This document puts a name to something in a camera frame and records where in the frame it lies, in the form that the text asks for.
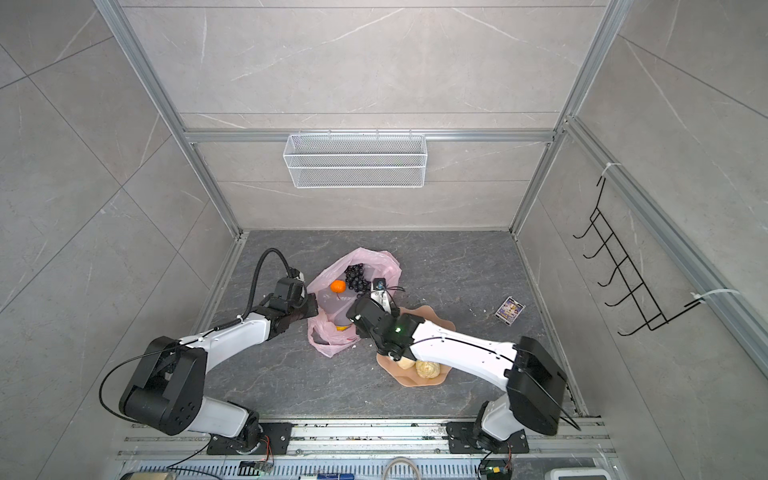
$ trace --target grapes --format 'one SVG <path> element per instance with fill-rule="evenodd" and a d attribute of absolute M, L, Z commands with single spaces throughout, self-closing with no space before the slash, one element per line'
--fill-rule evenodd
<path fill-rule="evenodd" d="M 350 265 L 344 270 L 346 285 L 356 292 L 369 292 L 371 283 L 362 275 L 363 264 Z"/>

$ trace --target metal bar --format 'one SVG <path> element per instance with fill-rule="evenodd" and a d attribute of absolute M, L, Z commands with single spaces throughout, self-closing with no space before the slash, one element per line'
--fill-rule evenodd
<path fill-rule="evenodd" d="M 190 335 L 208 329 L 210 323 L 213 321 L 214 315 L 219 308 L 221 297 L 224 295 L 224 290 L 230 282 L 232 272 L 235 270 L 237 260 L 240 258 L 240 253 L 243 251 L 247 239 L 248 232 L 243 233 L 239 238 L 233 239 L 232 245 L 221 264 L 219 273 L 216 275 L 216 280 L 210 288 L 203 308 L 200 309 L 200 315 L 197 317 L 197 321 L 192 327 Z"/>
<path fill-rule="evenodd" d="M 552 141 L 552 130 L 534 128 L 512 128 L 508 130 L 252 130 L 252 129 L 216 129 L 187 130 L 184 136 L 192 143 L 203 142 L 284 142 L 293 134 L 414 134 L 424 135 L 427 141 Z"/>
<path fill-rule="evenodd" d="M 584 64 L 582 64 L 581 70 L 576 76 L 571 93 L 568 94 L 565 106 L 560 113 L 557 124 L 555 124 L 554 131 L 558 132 L 558 135 L 555 136 L 554 143 L 541 156 L 541 160 L 538 162 L 533 178 L 523 195 L 512 225 L 509 227 L 512 235 L 517 236 L 520 233 L 525 219 L 528 218 L 528 213 L 531 211 L 531 207 L 533 207 L 534 200 L 536 200 L 541 185 L 544 184 L 544 179 L 552 168 L 552 162 L 554 162 L 554 158 L 557 156 L 560 148 L 561 132 L 565 119 L 576 114 L 587 97 L 589 87 L 592 85 L 594 77 L 603 64 L 605 55 L 608 53 L 614 38 L 616 38 L 619 27 L 621 27 L 621 23 L 624 21 L 624 17 L 627 16 L 631 5 L 632 0 L 611 0 L 608 7 L 606 7 L 605 15 L 603 15 L 598 30 L 594 34 L 592 43 L 587 51 L 587 56 L 584 58 Z"/>
<path fill-rule="evenodd" d="M 569 118 L 565 127 L 598 168 L 602 169 L 607 163 L 618 163 L 578 118 Z M 696 290 L 704 293 L 718 288 L 733 288 L 622 166 L 609 168 L 604 175 Z M 707 297 L 706 303 L 736 337 L 757 367 L 768 376 L 766 320 L 741 295 L 720 293 Z"/>
<path fill-rule="evenodd" d="M 522 228 L 525 219 L 528 218 L 533 203 L 536 201 L 538 191 L 541 189 L 541 185 L 544 184 L 544 180 L 549 174 L 549 169 L 552 168 L 554 156 L 558 154 L 560 143 L 563 141 L 563 136 L 563 130 L 559 128 L 557 132 L 554 133 L 552 142 L 547 144 L 547 147 L 541 154 L 541 159 L 538 161 L 538 165 L 536 165 L 533 177 L 531 178 L 531 181 L 528 182 L 528 186 L 523 194 L 523 199 L 520 201 L 518 210 L 515 212 L 515 217 L 512 219 L 512 223 L 509 226 L 509 231 L 515 237 L 520 233 L 520 229 Z"/>
<path fill-rule="evenodd" d="M 573 369 L 571 368 L 571 364 L 565 355 L 563 342 L 560 340 L 560 336 L 554 327 L 554 322 L 552 321 L 552 317 L 549 314 L 549 310 L 547 309 L 547 303 L 544 301 L 544 297 L 541 295 L 541 291 L 538 288 L 538 279 L 534 278 L 533 276 L 533 269 L 531 268 L 531 264 L 528 262 L 528 257 L 525 256 L 525 251 L 523 251 L 520 242 L 517 239 L 514 239 L 514 244 L 515 249 L 518 251 L 518 255 L 525 265 L 525 276 L 528 278 L 528 285 L 530 285 L 531 289 L 533 290 L 534 299 L 536 301 L 536 305 L 538 306 L 538 311 L 541 312 L 541 321 L 544 324 L 544 330 L 547 333 L 547 337 L 552 342 L 552 346 L 554 347 L 554 359 L 567 374 L 569 380 L 567 383 L 568 391 L 571 394 L 571 398 L 576 408 L 576 413 L 580 415 L 589 415 L 590 413 L 587 409 L 587 403 L 585 402 L 584 396 L 581 394 L 581 390 L 579 389 L 578 384 L 574 379 Z"/>
<path fill-rule="evenodd" d="M 557 125 L 562 125 L 565 118 L 578 113 L 631 6 L 632 0 L 612 0 L 605 8 L 603 20 L 594 34 L 584 64 L 578 72 L 571 93 L 568 94 Z"/>
<path fill-rule="evenodd" d="M 194 170 L 197 178 L 200 179 L 206 192 L 208 192 L 208 196 L 219 211 L 219 215 L 221 215 L 230 233 L 233 237 L 239 236 L 242 233 L 242 229 L 237 224 L 232 210 L 224 199 L 221 190 L 219 190 L 213 175 L 208 171 L 203 158 L 184 138 L 184 126 L 181 123 L 181 118 L 173 103 L 171 103 L 170 97 L 163 89 L 160 79 L 157 78 L 152 69 L 144 49 L 141 48 L 136 34 L 123 13 L 123 9 L 117 0 L 94 0 L 94 3 L 101 16 L 104 17 L 104 21 L 107 22 L 107 25 L 112 30 L 115 39 L 117 39 L 118 44 L 128 58 L 128 62 L 152 99 L 152 103 L 154 103 L 157 111 L 160 112 L 161 117 L 168 126 L 168 130 L 170 130 L 176 143 L 179 144 L 182 153 L 184 153 L 187 161 L 192 166 L 192 170 Z"/>
<path fill-rule="evenodd" d="M 283 419 L 294 424 L 288 448 L 289 458 L 385 458 L 393 455 L 437 455 L 456 458 L 448 452 L 445 424 L 472 419 Z M 531 454 L 570 456 L 580 452 L 615 453 L 602 419 L 576 418 L 581 431 L 565 422 L 556 436 L 545 436 L 526 429 Z M 199 434 L 162 435 L 142 425 L 133 425 L 126 435 L 118 458 L 183 458 L 207 441 Z M 251 459 L 248 455 L 238 457 Z"/>

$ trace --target white cable tie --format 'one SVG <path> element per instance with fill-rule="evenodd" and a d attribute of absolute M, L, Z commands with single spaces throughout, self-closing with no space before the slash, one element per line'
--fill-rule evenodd
<path fill-rule="evenodd" d="M 607 172 L 608 169 L 613 167 L 614 165 L 621 165 L 621 164 L 612 164 L 611 162 L 606 163 L 605 168 L 603 169 L 603 173 L 601 173 L 600 176 L 605 177 L 605 172 Z"/>
<path fill-rule="evenodd" d="M 704 298 L 705 296 L 712 295 L 713 293 L 733 293 L 734 295 L 741 295 L 741 292 L 739 290 L 734 290 L 731 288 L 716 288 L 715 290 L 710 290 L 709 292 L 705 292 L 702 294 L 698 294 L 694 292 L 691 292 L 690 294 L 694 296 L 694 300 L 699 300 L 701 298 Z"/>

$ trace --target bread roll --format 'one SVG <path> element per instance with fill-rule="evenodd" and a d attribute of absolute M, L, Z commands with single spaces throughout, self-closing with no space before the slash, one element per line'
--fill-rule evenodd
<path fill-rule="evenodd" d="M 415 360 L 411 360 L 410 358 L 404 356 L 400 360 L 397 361 L 397 366 L 400 367 L 403 370 L 407 370 L 407 369 L 411 368 L 412 366 L 414 366 L 415 363 L 416 363 Z"/>
<path fill-rule="evenodd" d="M 435 362 L 416 362 L 416 373 L 423 379 L 434 379 L 440 375 L 440 364 Z"/>

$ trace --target pink plastic bag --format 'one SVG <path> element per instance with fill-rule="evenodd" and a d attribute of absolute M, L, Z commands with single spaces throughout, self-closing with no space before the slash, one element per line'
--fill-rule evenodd
<path fill-rule="evenodd" d="M 318 309 L 317 316 L 313 316 L 307 322 L 309 322 L 307 338 L 318 352 L 328 358 L 360 340 L 354 325 L 343 331 L 337 330 L 336 325 L 328 320 L 328 316 L 322 308 Z"/>
<path fill-rule="evenodd" d="M 357 294 L 352 290 L 347 290 L 337 296 L 328 288 L 334 280 L 343 279 L 344 270 L 349 265 L 356 265 L 357 263 L 366 266 L 363 270 L 363 276 L 366 280 L 383 277 L 386 279 L 387 286 L 396 286 L 400 281 L 400 273 L 402 273 L 400 262 L 390 252 L 374 252 L 362 247 L 341 257 L 312 280 L 306 291 L 317 294 L 319 315 L 308 320 L 309 332 L 307 336 L 317 351 L 328 357 L 334 356 L 360 340 L 355 326 L 339 331 L 333 322 L 336 318 L 342 319 L 344 317 L 346 311 L 355 301 Z"/>

